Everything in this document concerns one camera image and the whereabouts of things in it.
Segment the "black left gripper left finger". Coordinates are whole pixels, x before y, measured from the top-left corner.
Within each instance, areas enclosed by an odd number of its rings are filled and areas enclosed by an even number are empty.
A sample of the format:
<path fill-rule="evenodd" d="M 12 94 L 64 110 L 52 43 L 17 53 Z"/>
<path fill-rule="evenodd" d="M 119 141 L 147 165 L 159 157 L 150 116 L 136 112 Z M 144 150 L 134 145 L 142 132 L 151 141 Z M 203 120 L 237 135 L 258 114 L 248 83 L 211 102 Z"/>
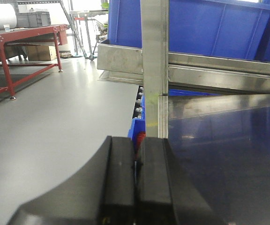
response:
<path fill-rule="evenodd" d="M 131 225 L 134 150 L 130 138 L 107 136 L 75 174 L 16 210 L 9 225 Z"/>

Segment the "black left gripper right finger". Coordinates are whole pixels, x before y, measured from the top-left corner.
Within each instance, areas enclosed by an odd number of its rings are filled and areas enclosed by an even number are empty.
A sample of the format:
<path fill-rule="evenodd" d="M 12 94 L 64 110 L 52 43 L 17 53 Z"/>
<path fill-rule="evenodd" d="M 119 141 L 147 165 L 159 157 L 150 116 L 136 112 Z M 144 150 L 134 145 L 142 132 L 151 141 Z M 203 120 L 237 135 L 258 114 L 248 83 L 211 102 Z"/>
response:
<path fill-rule="evenodd" d="M 167 139 L 144 138 L 137 162 L 137 224 L 226 224 L 182 170 Z"/>

